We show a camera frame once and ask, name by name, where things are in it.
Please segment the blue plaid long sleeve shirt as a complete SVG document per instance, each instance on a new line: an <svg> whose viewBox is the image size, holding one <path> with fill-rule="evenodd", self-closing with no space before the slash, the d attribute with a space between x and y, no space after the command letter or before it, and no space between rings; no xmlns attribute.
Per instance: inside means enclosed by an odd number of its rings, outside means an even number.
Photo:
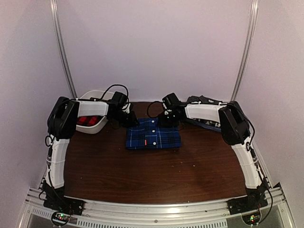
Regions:
<svg viewBox="0 0 304 228"><path fill-rule="evenodd" d="M127 128L126 149L170 149L181 147L178 127L159 127L156 118L140 118L139 125Z"/></svg>

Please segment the dark grey striped shirt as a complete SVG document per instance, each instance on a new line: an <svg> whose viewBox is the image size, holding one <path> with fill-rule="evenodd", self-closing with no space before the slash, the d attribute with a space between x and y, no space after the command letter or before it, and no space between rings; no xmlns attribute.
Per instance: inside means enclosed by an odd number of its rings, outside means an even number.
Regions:
<svg viewBox="0 0 304 228"><path fill-rule="evenodd" d="M194 103L194 102L197 102L199 104L208 104L208 105L219 105L220 103L222 103L222 101L219 101L219 100L215 100L215 99L212 99L212 98L208 98L208 97L205 97L203 95L201 96L189 96L188 99L187 99L187 102L188 103Z"/></svg>

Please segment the blue checked shirt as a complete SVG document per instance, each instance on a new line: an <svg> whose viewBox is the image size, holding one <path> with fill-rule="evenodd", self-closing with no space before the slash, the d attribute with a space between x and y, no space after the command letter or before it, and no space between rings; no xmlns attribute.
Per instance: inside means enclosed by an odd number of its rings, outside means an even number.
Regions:
<svg viewBox="0 0 304 228"><path fill-rule="evenodd" d="M186 122L188 122L190 124L193 124L193 125L196 125L196 126L199 126L199 127L202 127L204 129L207 129L207 130L215 131L215 132L218 132L218 133L221 132L220 127L209 125L209 124L199 122L199 121L196 121L196 120L193 120L193 119L187 119Z"/></svg>

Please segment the black white graphic shirt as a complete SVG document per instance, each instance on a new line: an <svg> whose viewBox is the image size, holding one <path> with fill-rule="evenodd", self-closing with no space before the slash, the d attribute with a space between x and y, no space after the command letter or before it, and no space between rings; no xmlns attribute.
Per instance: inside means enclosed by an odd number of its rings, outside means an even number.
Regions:
<svg viewBox="0 0 304 228"><path fill-rule="evenodd" d="M220 128L221 125L219 122L215 122L212 120L206 120L206 119L193 119L195 122L199 123L200 125L207 125L207 126L211 126L211 127L216 127L216 128Z"/></svg>

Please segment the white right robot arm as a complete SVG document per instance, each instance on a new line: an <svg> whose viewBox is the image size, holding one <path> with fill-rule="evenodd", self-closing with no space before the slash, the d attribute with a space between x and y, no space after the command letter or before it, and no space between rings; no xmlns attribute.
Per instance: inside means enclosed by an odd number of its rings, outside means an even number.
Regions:
<svg viewBox="0 0 304 228"><path fill-rule="evenodd" d="M251 146L253 134L250 122L236 101L223 102L181 102L178 99L163 98L164 111L160 114L161 126L174 126L184 119L203 119L220 124L225 143L235 152L245 178L247 196L243 204L254 209L264 199L265 179L258 158Z"/></svg>

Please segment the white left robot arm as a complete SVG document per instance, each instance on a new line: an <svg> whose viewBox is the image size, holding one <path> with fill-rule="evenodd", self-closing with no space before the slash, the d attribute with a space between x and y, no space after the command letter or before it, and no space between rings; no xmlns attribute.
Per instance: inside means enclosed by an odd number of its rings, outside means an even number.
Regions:
<svg viewBox="0 0 304 228"><path fill-rule="evenodd" d="M67 147L76 132L79 117L103 116L107 120L116 120L124 128L135 127L139 121L132 108L126 95L120 92L116 92L109 100L58 98L47 120L45 143L49 150L44 185L47 199L58 211L68 207L68 200L64 197L64 167Z"/></svg>

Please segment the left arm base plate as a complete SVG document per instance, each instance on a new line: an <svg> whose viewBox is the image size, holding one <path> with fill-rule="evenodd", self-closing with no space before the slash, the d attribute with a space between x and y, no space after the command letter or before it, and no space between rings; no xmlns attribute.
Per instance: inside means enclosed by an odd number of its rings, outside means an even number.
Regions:
<svg viewBox="0 0 304 228"><path fill-rule="evenodd" d="M60 196L53 192L52 194L46 195L43 206L68 215L81 216L83 213L84 201Z"/></svg>

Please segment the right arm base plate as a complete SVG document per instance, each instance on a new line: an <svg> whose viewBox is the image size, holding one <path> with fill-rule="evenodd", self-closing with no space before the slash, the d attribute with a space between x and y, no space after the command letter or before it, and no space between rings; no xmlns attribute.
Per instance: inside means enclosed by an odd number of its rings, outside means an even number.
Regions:
<svg viewBox="0 0 304 228"><path fill-rule="evenodd" d="M233 198L228 200L227 205L230 215L235 215L266 207L268 205L268 202L266 198L262 198L260 201L256 201L251 196L244 196L241 198Z"/></svg>

